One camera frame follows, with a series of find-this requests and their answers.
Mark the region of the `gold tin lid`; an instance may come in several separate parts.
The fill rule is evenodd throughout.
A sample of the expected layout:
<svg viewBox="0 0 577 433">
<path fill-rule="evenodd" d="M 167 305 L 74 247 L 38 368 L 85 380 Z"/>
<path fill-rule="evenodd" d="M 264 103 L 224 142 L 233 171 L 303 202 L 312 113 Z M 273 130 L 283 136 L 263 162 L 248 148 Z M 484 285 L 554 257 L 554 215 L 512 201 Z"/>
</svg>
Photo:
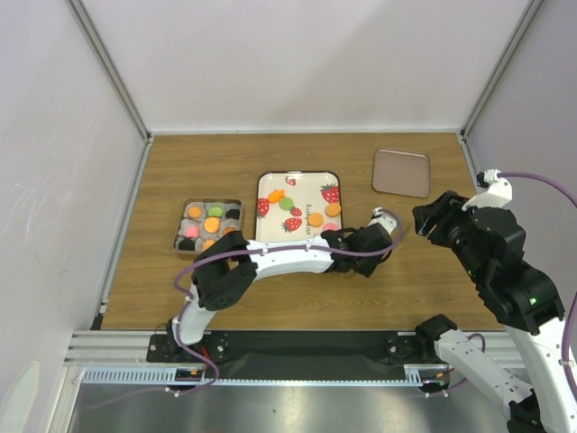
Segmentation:
<svg viewBox="0 0 577 433">
<path fill-rule="evenodd" d="M 430 194 L 430 159 L 427 155 L 379 149 L 374 154 L 372 187 L 375 191 L 413 198 Z"/>
</svg>

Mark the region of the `black sandwich cookie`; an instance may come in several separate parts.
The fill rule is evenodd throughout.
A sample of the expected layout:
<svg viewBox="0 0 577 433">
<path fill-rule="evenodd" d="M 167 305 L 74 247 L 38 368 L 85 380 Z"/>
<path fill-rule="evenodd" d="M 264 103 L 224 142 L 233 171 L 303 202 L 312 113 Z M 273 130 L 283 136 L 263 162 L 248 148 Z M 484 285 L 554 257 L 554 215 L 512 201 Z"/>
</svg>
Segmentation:
<svg viewBox="0 0 577 433">
<path fill-rule="evenodd" d="M 225 214 L 226 219 L 239 220 L 240 216 L 241 216 L 241 212 L 240 212 L 239 208 L 231 208 Z"/>
<path fill-rule="evenodd" d="M 196 250 L 196 241 L 189 238 L 182 238 L 177 245 L 177 248 L 180 251 L 191 251 L 194 252 Z"/>
</svg>

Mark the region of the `orange flower cookie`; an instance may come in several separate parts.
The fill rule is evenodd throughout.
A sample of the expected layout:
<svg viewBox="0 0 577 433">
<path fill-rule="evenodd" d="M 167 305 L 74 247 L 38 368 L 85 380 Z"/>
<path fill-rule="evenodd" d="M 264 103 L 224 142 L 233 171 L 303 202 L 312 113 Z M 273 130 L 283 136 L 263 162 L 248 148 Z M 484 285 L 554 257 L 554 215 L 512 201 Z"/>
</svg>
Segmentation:
<svg viewBox="0 0 577 433">
<path fill-rule="evenodd" d="M 205 250 L 211 247 L 213 244 L 215 244 L 215 239 L 207 239 L 203 242 L 203 249 Z"/>
</svg>

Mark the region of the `round biscuit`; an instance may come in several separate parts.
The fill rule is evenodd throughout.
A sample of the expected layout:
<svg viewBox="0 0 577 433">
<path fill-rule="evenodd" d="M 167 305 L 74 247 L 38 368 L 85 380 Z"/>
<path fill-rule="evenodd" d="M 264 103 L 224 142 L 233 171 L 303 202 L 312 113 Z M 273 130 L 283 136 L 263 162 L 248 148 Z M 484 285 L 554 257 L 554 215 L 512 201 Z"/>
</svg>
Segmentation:
<svg viewBox="0 0 577 433">
<path fill-rule="evenodd" d="M 204 229 L 210 233 L 217 233 L 220 228 L 220 219 L 217 217 L 208 217 L 203 223 Z"/>
</svg>

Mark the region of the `pink sandwich cookie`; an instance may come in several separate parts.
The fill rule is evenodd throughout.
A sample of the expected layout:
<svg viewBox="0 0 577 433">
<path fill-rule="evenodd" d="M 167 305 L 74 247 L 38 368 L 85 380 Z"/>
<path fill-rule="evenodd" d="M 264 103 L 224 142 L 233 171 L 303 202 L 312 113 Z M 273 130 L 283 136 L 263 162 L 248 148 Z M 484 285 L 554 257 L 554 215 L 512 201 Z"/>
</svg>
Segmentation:
<svg viewBox="0 0 577 433">
<path fill-rule="evenodd" d="M 185 237 L 198 238 L 199 237 L 199 229 L 196 226 L 188 227 L 186 232 L 185 232 Z"/>
</svg>

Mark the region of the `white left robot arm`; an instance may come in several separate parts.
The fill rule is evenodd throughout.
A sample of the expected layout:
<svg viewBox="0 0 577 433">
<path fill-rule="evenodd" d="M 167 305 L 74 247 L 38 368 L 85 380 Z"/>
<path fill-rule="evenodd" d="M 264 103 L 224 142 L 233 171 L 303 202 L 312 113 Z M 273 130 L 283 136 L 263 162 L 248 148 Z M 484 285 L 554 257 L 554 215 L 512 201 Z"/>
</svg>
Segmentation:
<svg viewBox="0 0 577 433">
<path fill-rule="evenodd" d="M 215 313 L 236 304 L 256 281 L 293 273 L 371 277 L 396 246 L 393 232 L 376 223 L 280 243 L 249 241 L 238 231 L 224 235 L 174 280 L 186 297 L 168 326 L 167 350 L 179 361 L 192 359 Z"/>
</svg>

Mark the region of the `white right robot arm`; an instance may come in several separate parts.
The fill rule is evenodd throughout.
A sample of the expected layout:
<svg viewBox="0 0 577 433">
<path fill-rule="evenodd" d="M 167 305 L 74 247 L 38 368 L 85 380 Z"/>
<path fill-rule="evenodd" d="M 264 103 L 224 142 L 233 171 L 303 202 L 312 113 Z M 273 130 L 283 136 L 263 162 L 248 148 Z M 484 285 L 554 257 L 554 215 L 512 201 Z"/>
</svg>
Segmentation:
<svg viewBox="0 0 577 433">
<path fill-rule="evenodd" d="M 571 351 L 563 349 L 565 310 L 553 281 L 524 260 L 526 231 L 503 207 L 479 207 L 453 191 L 414 207 L 415 230 L 452 250 L 484 306 L 506 329 L 527 374 L 524 383 L 467 342 L 447 316 L 416 328 L 417 356 L 456 367 L 509 416 L 510 432 L 574 432 L 576 398 L 566 378 Z"/>
</svg>

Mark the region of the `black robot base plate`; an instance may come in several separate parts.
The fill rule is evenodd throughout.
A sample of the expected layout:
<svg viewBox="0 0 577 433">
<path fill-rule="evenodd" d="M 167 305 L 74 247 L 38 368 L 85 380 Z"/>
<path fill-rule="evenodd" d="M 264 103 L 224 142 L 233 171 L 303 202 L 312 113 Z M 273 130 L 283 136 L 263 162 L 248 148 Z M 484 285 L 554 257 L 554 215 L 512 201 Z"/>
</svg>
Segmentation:
<svg viewBox="0 0 577 433">
<path fill-rule="evenodd" d="M 218 367 L 237 372 L 249 365 L 274 365 L 332 372 L 359 367 L 378 371 L 384 366 L 446 363 L 425 338 L 413 332 L 389 330 L 213 330 L 192 345 Z"/>
</svg>

